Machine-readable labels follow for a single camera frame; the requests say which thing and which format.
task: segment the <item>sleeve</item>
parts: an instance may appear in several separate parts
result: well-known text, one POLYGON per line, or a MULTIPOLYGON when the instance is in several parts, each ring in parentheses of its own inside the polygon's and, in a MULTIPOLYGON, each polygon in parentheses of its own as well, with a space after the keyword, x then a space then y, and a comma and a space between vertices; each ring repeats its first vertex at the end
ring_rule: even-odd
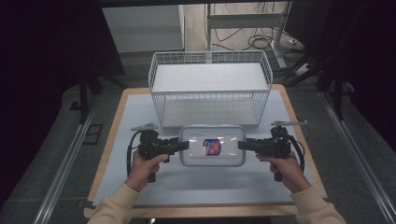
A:
POLYGON ((109 197, 105 197, 95 208, 92 218, 93 223, 129 223, 132 218, 132 207, 139 193, 128 188, 122 183, 119 190, 109 197))
POLYGON ((338 224, 346 223, 335 210, 332 203, 326 203, 311 187, 310 189, 290 195, 297 205, 299 214, 296 216, 299 224, 338 224))

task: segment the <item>container label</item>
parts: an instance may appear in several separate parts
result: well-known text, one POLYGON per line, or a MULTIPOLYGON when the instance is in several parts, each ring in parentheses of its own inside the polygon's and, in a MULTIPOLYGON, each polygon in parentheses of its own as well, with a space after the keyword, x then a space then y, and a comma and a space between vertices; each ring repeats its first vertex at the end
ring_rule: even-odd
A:
POLYGON ((221 143, 219 139, 205 139, 203 147, 206 156, 218 156, 221 152, 221 143))

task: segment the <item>clear plastic lid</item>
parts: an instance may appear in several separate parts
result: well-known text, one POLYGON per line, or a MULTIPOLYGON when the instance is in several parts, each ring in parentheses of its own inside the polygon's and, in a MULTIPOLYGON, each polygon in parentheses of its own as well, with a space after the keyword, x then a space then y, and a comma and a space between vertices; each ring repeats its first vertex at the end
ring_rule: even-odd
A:
POLYGON ((245 162, 245 150, 238 149, 238 141, 246 140, 241 126, 186 126, 180 130, 180 140, 190 141, 190 148, 179 152, 184 165, 238 166, 245 162))

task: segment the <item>human hand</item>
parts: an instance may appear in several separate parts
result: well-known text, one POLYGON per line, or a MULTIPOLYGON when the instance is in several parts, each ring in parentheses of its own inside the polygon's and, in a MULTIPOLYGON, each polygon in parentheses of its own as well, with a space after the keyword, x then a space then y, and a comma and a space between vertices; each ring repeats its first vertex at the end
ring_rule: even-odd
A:
POLYGON ((140 192, 149 183, 149 174, 160 170, 160 162, 166 161, 168 155, 163 154, 146 161, 137 150, 134 152, 131 173, 125 180, 125 184, 137 192, 140 192))
POLYGON ((291 193, 297 193, 305 189, 309 189, 311 185, 301 171, 294 152, 291 152, 286 158, 273 158, 256 154, 256 158, 260 161, 268 161, 271 163, 270 170, 274 174, 282 174, 282 182, 291 193))

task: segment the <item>white wire basket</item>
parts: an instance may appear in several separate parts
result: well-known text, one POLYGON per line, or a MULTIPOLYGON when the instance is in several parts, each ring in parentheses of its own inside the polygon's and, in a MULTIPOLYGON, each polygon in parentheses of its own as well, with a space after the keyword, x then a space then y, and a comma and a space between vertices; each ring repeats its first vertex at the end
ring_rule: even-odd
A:
POLYGON ((258 126, 272 82, 262 50, 157 52, 148 75, 163 128, 258 126))

